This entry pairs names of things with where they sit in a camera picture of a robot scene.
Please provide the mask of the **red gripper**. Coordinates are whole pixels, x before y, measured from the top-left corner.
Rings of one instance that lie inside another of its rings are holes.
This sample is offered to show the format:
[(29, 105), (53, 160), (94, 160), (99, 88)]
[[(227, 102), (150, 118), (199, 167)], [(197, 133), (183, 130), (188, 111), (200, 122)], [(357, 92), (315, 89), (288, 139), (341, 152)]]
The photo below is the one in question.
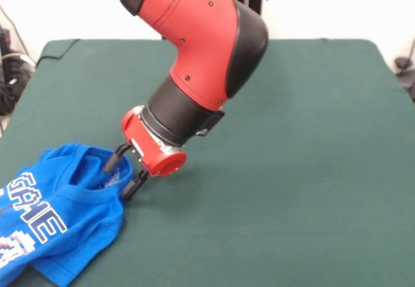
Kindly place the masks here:
[(122, 199), (131, 197), (151, 176), (166, 177), (182, 168), (187, 161), (186, 154), (179, 146), (170, 145), (154, 135), (144, 124), (144, 105), (130, 109), (121, 121), (121, 131), (126, 143), (120, 144), (107, 160), (103, 172), (110, 173), (119, 164), (124, 154), (133, 148), (145, 170), (140, 170), (122, 190)]

